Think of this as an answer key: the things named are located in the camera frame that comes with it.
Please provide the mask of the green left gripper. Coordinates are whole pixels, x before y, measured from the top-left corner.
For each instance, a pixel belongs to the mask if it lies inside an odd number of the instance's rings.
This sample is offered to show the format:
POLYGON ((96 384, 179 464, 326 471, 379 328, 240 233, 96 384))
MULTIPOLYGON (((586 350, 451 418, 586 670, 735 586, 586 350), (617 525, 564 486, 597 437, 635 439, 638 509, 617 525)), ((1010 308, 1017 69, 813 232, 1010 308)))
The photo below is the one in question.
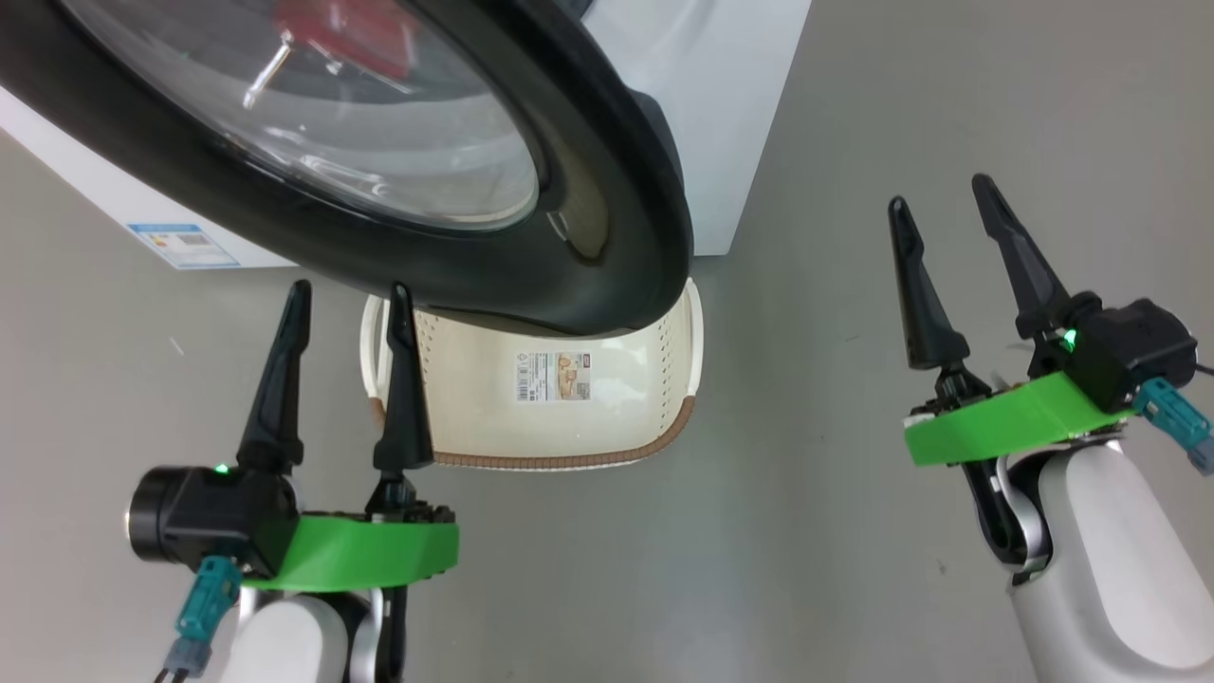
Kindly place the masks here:
MULTIPOLYGON (((237 450, 242 469, 288 476, 304 463, 299 438, 301 358, 310 343, 312 285, 287 292, 250 414, 237 450)), ((433 463, 420 346, 412 291, 395 284, 386 332, 392 368, 382 408, 382 436, 373 463, 382 472, 361 514, 308 511, 272 576, 246 573, 261 591, 344 593, 412 586, 455 567, 460 527, 452 510, 416 497, 404 471, 433 463)))

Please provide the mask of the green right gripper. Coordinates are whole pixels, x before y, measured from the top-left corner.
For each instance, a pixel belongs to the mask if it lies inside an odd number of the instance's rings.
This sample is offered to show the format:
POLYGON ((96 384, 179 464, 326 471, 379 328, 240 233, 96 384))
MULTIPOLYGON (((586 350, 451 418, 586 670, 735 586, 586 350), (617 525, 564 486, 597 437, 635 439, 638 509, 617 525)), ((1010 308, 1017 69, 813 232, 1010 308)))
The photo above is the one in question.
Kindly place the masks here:
MULTIPOLYGON (((1061 328, 1059 311, 1070 302, 1062 281, 1036 239, 1011 211, 989 175, 976 173, 971 189, 985 233, 997 243, 1019 307, 1020 338, 1061 328)), ((1131 411, 1106 414, 1065 372, 1053 372, 995 392, 965 366, 970 355, 924 264, 925 246, 903 197, 889 203, 904 349, 910 369, 940 369, 936 397, 903 420, 904 444, 917 467, 993 461, 1063 444, 1131 419, 1131 411)))

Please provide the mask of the black round glass door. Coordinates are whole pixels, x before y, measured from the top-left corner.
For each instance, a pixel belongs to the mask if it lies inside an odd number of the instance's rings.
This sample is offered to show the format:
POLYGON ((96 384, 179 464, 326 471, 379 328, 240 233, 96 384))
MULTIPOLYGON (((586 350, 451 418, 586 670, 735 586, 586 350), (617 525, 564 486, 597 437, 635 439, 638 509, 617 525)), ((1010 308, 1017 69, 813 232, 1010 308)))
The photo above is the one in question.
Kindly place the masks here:
POLYGON ((277 0, 0 0, 0 82, 257 247, 482 328, 607 336, 671 311, 693 237, 660 108, 555 0, 397 0, 403 81, 277 0))

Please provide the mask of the red basketball jersey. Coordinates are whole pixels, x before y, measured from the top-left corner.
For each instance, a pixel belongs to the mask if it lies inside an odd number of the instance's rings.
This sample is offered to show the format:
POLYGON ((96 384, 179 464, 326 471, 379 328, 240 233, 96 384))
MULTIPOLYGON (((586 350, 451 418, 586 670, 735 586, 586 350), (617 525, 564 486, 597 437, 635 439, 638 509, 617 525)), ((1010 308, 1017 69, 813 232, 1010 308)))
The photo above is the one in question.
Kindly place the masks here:
POLYGON ((419 21, 397 0, 277 0, 278 29, 330 58, 403 81, 419 21))

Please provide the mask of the cream perforated laundry basket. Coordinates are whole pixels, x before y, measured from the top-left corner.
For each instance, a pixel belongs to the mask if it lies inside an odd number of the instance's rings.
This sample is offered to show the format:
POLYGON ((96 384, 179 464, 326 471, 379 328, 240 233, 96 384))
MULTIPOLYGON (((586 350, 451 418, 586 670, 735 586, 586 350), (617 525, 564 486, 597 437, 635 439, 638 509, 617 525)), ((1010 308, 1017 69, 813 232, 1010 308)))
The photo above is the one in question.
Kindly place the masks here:
POLYGON ((649 459, 690 423, 704 358, 694 281, 660 320, 595 338, 529 336, 414 312, 433 442, 448 467, 603 469, 649 459), (589 402, 515 398, 520 353, 590 353, 589 402))

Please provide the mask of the paper basket label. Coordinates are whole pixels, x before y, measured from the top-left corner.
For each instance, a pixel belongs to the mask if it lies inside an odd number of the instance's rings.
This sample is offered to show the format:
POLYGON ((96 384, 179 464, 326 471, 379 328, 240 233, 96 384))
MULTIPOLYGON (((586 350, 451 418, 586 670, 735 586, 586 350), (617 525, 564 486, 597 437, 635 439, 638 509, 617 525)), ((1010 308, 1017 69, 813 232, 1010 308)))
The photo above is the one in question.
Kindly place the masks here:
POLYGON ((589 402, 590 353, 520 353, 515 358, 515 398, 523 403, 589 402))

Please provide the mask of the white front-load washing machine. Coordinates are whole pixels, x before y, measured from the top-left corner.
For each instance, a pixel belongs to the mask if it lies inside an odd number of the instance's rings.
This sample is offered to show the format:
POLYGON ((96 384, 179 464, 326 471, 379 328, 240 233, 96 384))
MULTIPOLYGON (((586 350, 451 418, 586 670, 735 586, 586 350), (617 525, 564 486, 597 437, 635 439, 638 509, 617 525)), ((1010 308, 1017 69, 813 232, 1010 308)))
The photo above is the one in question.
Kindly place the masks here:
MULTIPOLYGON (((728 254, 811 0, 555 1, 582 19, 624 82, 659 106, 682 167, 694 255, 728 254)), ((289 267, 104 160, 2 82, 0 130, 131 237, 126 224, 198 224, 239 261, 231 269, 289 267)))

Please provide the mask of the blue energy label sticker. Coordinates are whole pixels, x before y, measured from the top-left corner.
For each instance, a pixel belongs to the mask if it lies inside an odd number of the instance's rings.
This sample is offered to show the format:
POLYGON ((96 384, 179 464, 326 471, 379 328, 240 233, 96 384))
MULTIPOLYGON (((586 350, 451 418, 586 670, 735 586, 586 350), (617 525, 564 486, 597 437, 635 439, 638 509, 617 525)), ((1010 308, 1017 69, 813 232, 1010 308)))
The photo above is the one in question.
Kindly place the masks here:
POLYGON ((177 269, 231 269, 240 263, 212 241, 198 224, 126 224, 138 238, 177 269))

